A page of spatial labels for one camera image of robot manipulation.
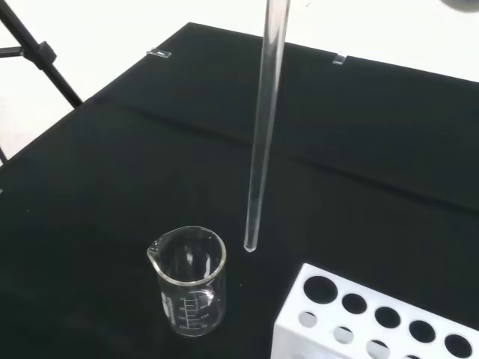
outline glass beaker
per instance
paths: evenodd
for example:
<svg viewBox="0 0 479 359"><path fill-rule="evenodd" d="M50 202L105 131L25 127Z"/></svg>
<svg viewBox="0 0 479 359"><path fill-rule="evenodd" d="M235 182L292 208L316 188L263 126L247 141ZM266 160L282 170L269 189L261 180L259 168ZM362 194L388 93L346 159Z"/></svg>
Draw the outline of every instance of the glass beaker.
<svg viewBox="0 0 479 359"><path fill-rule="evenodd" d="M226 247L213 231L182 227L168 232L147 250L162 291L171 327L199 337L223 320L226 310Z"/></svg>

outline black tablecloth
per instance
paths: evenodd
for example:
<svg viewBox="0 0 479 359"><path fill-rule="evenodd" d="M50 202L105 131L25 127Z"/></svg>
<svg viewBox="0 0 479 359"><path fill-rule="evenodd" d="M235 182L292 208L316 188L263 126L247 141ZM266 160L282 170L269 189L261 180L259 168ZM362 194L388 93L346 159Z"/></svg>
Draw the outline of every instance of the black tablecloth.
<svg viewBox="0 0 479 359"><path fill-rule="evenodd" d="M242 249L261 39L188 24L0 173L6 358L267 358L309 262L479 329L479 87L287 45L258 249ZM228 311L173 334L147 262L200 225Z"/></svg>

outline black stand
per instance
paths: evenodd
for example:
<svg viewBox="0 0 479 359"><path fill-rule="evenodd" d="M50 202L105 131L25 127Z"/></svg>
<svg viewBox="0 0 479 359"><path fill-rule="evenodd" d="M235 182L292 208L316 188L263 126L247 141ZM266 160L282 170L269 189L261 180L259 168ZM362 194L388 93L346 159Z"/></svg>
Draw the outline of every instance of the black stand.
<svg viewBox="0 0 479 359"><path fill-rule="evenodd" d="M39 70L44 71L50 81L53 82L61 94L74 108L80 106L82 101L78 95L53 66L56 54L53 52L52 48L46 42L40 44L37 43L4 0L0 0L0 20L21 45L20 47L7 47L0 49L0 58L23 56L27 60L30 60ZM7 161L7 158L1 149L0 160L3 163L6 163Z"/></svg>

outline black table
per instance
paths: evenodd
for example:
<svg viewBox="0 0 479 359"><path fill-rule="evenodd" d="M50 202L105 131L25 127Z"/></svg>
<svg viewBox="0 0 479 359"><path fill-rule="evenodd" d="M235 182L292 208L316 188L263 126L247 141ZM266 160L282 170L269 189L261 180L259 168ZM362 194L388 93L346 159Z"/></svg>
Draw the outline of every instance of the black table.
<svg viewBox="0 0 479 359"><path fill-rule="evenodd" d="M479 329L479 85L287 44L258 249L242 249L261 39L188 24L1 169L6 358L267 358L309 262ZM173 334L145 251L228 250L228 312Z"/></svg>

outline white floor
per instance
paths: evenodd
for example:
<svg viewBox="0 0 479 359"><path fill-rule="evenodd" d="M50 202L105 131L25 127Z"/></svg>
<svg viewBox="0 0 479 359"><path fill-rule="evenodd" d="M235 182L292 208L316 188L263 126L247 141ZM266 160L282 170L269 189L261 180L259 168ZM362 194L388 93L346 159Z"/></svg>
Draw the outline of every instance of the white floor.
<svg viewBox="0 0 479 359"><path fill-rule="evenodd" d="M287 41L479 82L476 0L291 0ZM87 99L187 22L262 35L266 0L7 0ZM0 25L0 47L18 46ZM8 157L71 107L33 64L0 60L0 146Z"/></svg>

